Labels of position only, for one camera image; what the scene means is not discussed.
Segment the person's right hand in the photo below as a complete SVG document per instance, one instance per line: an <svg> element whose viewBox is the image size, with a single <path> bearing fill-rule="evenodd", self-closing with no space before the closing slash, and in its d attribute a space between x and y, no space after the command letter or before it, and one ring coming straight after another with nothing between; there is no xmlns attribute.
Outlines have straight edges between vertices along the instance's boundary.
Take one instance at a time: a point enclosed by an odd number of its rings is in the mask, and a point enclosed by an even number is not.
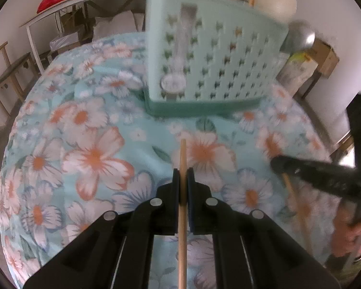
<svg viewBox="0 0 361 289"><path fill-rule="evenodd" d="M339 205L333 220L335 230L331 239L331 252L335 257L342 257L352 252L357 238L361 236L361 221L350 225L350 217L352 217L350 212L343 205ZM361 246L357 255L361 256Z"/></svg>

